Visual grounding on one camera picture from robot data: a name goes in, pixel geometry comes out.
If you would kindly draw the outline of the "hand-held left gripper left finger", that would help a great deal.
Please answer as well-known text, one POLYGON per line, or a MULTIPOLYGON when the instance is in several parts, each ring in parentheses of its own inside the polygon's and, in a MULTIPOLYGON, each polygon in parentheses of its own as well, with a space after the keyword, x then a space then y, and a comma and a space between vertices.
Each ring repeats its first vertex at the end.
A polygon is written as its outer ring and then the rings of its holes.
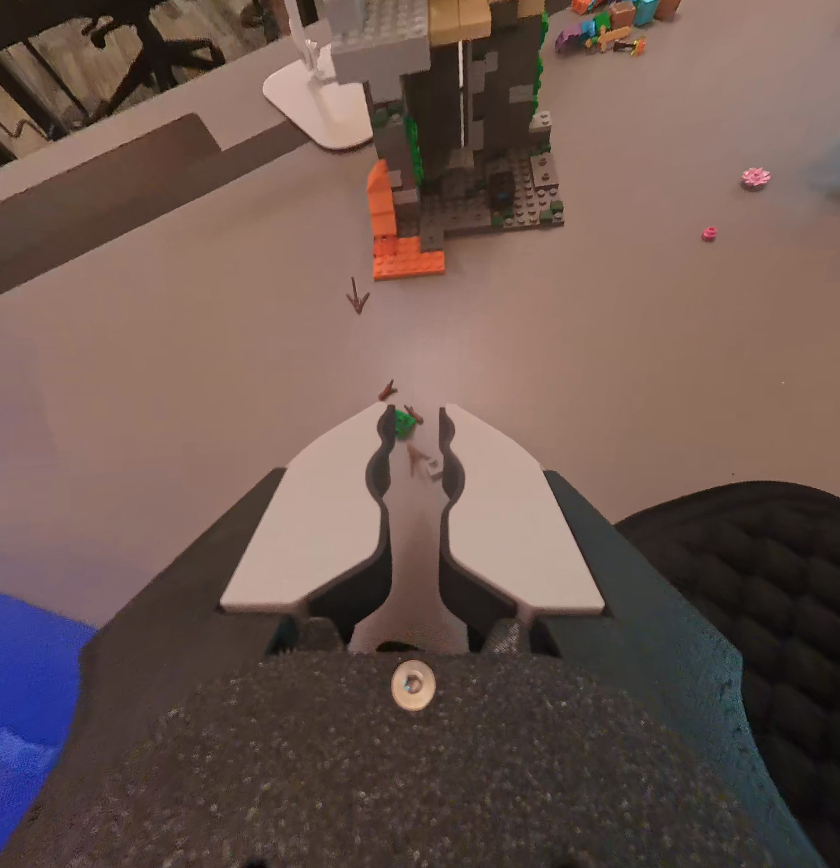
POLYGON ((327 619, 348 645, 392 588, 393 406, 376 403, 284 470, 223 594, 226 613, 327 619))

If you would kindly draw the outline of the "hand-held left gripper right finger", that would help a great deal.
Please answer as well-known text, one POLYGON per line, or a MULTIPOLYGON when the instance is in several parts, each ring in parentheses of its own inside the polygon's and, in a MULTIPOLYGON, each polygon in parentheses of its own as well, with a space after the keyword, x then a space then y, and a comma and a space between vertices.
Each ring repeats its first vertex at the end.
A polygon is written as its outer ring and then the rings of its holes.
POLYGON ((439 593, 468 646, 505 623, 533 647, 603 629, 602 590, 539 460, 457 404, 440 409, 439 445, 439 593))

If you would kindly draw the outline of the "blue plastic storage bin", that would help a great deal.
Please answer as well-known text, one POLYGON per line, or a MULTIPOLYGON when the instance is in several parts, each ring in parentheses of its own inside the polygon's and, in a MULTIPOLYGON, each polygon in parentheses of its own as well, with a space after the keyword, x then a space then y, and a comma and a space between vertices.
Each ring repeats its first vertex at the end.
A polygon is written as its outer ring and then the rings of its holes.
POLYGON ((67 740, 96 631, 0 593, 0 852, 67 740))

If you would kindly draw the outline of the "toy brick castle model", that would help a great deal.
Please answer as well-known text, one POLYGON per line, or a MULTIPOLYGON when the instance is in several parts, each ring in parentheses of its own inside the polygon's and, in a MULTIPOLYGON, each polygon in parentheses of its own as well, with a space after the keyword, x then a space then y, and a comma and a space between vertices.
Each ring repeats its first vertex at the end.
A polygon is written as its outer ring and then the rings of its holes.
POLYGON ((544 1, 317 2, 363 88, 375 281, 444 274, 448 238, 563 223, 539 107, 544 1))

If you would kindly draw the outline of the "black wrist rest cushion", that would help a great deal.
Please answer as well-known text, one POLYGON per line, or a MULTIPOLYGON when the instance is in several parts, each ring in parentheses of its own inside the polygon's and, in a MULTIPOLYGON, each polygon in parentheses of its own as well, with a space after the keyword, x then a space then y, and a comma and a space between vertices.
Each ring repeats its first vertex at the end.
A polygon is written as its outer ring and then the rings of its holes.
POLYGON ((828 866, 840 866, 840 498, 731 483, 616 527, 740 651, 769 774, 828 866))

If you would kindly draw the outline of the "wooden white book stand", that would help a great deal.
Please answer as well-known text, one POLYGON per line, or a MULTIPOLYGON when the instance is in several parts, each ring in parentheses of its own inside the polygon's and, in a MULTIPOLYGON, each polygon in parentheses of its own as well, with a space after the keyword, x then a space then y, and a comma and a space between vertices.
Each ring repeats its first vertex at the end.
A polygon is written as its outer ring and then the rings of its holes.
POLYGON ((262 93, 318 146, 348 151, 372 141, 362 85, 340 84, 330 46, 306 35, 296 1, 286 1, 289 31, 300 59, 270 74, 262 93))

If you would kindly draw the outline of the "pile of colourful loose bricks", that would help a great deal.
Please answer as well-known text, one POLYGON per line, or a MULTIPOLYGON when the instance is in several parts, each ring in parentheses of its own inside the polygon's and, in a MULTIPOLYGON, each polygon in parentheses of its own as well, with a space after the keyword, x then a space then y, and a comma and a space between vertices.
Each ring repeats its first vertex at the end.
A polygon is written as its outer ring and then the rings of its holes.
POLYGON ((577 18, 556 36, 558 56, 579 51, 604 54, 608 51, 639 57, 646 50, 646 38, 632 36, 655 23, 675 19, 681 1, 574 1, 569 8, 577 18))

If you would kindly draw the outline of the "black office chair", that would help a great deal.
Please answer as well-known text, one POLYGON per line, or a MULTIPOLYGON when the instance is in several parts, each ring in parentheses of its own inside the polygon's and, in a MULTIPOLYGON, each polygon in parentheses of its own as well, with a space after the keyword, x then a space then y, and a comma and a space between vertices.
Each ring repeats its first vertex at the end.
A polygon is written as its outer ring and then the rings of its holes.
POLYGON ((131 27, 142 47, 129 70, 108 102, 100 103, 94 118, 100 120, 115 113, 143 86, 162 93, 178 86, 174 68, 208 72, 226 63, 219 47, 208 38, 166 39, 151 20, 153 9, 161 1, 108 2, 82 28, 81 34, 100 50, 106 49, 107 34, 121 27, 131 27))

